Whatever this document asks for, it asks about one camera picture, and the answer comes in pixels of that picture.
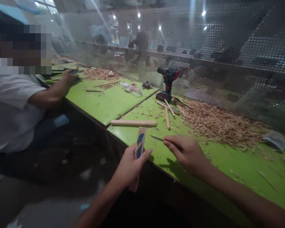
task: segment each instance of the knife blade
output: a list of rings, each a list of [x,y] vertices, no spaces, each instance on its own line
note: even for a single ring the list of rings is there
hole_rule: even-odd
[[[151,136],[151,137],[163,142],[163,139],[161,139],[161,138],[158,138],[158,137],[156,137],[156,136]]]

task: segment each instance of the white t-shirt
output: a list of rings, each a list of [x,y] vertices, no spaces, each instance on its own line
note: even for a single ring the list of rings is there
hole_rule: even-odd
[[[45,114],[27,101],[46,88],[35,75],[12,74],[16,70],[0,67],[0,152],[4,153],[26,149],[33,140],[34,127]]]

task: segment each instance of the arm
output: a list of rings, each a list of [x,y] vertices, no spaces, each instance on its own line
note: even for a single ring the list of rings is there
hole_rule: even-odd
[[[112,179],[80,217],[75,225],[76,228],[98,227],[102,224],[118,196],[139,175],[152,150],[145,151],[139,159],[135,159],[134,153],[135,144],[125,150]]]
[[[77,75],[71,74],[72,69],[67,69],[62,73],[59,81],[46,90],[41,90],[33,94],[28,99],[28,103],[40,109],[54,109],[68,93],[69,88]]]
[[[264,227],[285,227],[285,210],[232,180],[205,157],[196,140],[166,136],[164,144],[193,176],[232,201],[248,218]]]

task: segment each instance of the hand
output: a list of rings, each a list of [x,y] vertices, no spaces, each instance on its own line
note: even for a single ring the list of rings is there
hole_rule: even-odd
[[[118,186],[121,186],[122,189],[125,189],[133,180],[135,180],[141,171],[143,164],[149,159],[149,156],[152,153],[152,149],[148,149],[137,159],[135,156],[135,145],[136,143],[126,148],[112,177],[112,181],[117,183]]]
[[[211,163],[196,140],[180,135],[166,136],[164,140],[167,148],[191,175],[203,178],[208,173]]]
[[[78,75],[71,74],[72,71],[73,71],[73,69],[67,69],[67,70],[63,71],[63,73],[62,73],[61,78],[64,79],[67,84],[71,84],[72,82],[74,82],[78,78]]]

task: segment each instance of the window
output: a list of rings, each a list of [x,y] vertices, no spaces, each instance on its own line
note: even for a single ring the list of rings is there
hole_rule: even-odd
[[[56,14],[58,13],[54,0],[37,0],[35,4],[40,11],[40,14]]]
[[[119,35],[119,24],[115,15],[109,15],[111,31],[112,31],[112,43],[120,44],[120,35]]]

